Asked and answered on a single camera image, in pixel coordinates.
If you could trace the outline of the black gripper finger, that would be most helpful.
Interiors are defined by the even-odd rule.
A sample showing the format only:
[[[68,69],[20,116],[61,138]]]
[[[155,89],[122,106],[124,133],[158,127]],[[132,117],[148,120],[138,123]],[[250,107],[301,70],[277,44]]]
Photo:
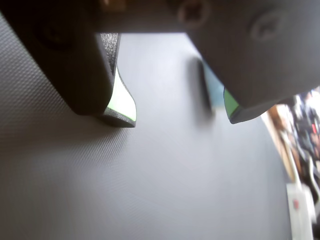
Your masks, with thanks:
[[[317,0],[180,0],[177,18],[237,102],[233,124],[320,84]]]
[[[103,0],[3,0],[0,11],[74,113],[133,128],[136,103],[117,65],[121,36],[95,26],[104,6]]]

